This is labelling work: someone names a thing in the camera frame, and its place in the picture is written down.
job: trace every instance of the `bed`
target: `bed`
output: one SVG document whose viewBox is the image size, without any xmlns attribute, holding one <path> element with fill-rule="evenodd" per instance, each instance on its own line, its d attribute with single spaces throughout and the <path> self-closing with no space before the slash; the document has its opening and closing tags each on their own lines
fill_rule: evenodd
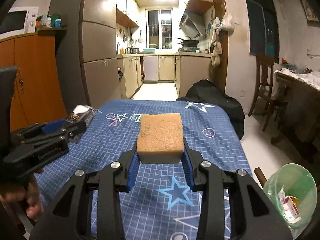
<svg viewBox="0 0 320 240">
<path fill-rule="evenodd" d="M 252 175 L 240 141 L 227 114 L 218 106 L 186 101 L 117 100 L 101 107 L 70 152 L 36 175 L 41 198 L 47 206 L 78 169 L 101 170 L 132 149 L 142 114 L 180 113 L 183 135 L 191 149 L 220 169 L 245 169 Z M 230 238 L 228 192 L 225 190 L 225 239 Z M 120 193 L 121 213 L 127 240 L 196 239 L 202 193 L 191 192 L 179 164 L 141 164 L 130 193 Z M 97 233 L 97 192 L 92 203 L 92 236 Z"/>
</svg>

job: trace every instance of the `range hood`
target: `range hood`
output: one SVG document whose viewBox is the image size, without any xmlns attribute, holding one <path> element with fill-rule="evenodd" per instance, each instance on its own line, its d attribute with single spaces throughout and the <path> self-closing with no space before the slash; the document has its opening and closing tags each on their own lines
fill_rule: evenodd
<svg viewBox="0 0 320 240">
<path fill-rule="evenodd" d="M 195 13 L 185 12 L 181 18 L 180 29 L 193 40 L 205 37 L 204 17 Z"/>
</svg>

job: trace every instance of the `metal screw cap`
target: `metal screw cap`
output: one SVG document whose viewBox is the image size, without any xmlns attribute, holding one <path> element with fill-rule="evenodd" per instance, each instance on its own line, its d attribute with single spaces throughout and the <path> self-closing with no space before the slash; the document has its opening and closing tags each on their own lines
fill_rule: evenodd
<svg viewBox="0 0 320 240">
<path fill-rule="evenodd" d="M 244 177 L 245 175 L 247 175 L 247 172 L 244 169 L 239 169 L 238 170 L 238 174 L 242 177 Z"/>
<path fill-rule="evenodd" d="M 201 162 L 201 165 L 202 165 L 203 167 L 205 167 L 205 168 L 208 168 L 208 167 L 211 166 L 211 162 L 209 162 L 209 161 L 203 161 L 203 162 Z"/>
<path fill-rule="evenodd" d="M 81 177 L 83 174 L 84 174 L 84 171 L 83 171 L 83 170 L 77 170 L 77 171 L 75 172 L 75 175 L 76 175 L 77 177 Z"/>
<path fill-rule="evenodd" d="M 120 162 L 113 162 L 111 163 L 111 168 L 117 169 L 120 167 Z"/>
</svg>

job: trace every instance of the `kitchen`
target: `kitchen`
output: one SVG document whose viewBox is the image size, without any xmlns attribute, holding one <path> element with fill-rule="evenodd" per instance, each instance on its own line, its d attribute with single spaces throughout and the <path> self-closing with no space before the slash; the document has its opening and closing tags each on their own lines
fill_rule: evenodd
<svg viewBox="0 0 320 240">
<path fill-rule="evenodd" d="M 174 83 L 183 97 L 209 78 L 214 18 L 213 0 L 117 0 L 121 98 L 132 98 L 143 83 Z"/>
</svg>

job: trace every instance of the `sponge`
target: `sponge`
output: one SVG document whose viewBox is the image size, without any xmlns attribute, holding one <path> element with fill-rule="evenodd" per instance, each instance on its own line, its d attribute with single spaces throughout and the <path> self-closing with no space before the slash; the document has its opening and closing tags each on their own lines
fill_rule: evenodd
<svg viewBox="0 0 320 240">
<path fill-rule="evenodd" d="M 144 114 L 137 153 L 142 163 L 179 163 L 183 154 L 180 114 Z"/>
</svg>

